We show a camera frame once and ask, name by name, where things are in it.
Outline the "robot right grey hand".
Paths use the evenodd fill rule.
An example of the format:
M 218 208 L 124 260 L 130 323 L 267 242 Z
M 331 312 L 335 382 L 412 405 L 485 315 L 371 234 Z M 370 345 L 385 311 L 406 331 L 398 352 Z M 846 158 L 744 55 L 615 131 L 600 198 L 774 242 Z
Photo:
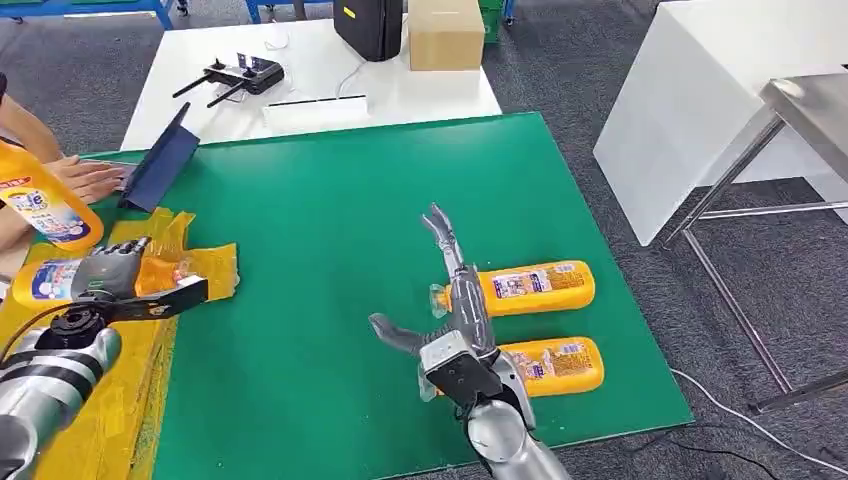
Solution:
M 457 331 L 475 355 L 485 357 L 496 349 L 496 342 L 476 266 L 464 260 L 452 224 L 437 204 L 430 206 L 422 222 L 433 234 L 449 275 L 450 318 L 438 329 L 424 334 L 400 328 L 381 313 L 370 315 L 369 323 L 383 343 L 411 355 L 419 354 L 422 347 L 441 336 Z

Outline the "person's left hand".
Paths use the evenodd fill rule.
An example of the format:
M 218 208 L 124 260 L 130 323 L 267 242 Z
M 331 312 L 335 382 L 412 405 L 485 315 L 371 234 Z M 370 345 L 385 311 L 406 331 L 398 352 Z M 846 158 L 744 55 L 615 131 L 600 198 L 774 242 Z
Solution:
M 103 162 L 83 162 L 78 156 L 63 157 L 47 163 L 46 167 L 87 204 L 111 195 L 127 176 L 122 167 Z

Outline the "robot left grey hand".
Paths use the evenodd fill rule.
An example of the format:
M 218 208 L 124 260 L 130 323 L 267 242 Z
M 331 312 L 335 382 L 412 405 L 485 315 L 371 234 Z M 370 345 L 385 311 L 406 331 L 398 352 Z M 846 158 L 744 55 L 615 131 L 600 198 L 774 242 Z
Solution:
M 73 301 L 126 300 L 137 296 L 135 283 L 151 238 L 97 247 L 84 257 L 71 283 Z

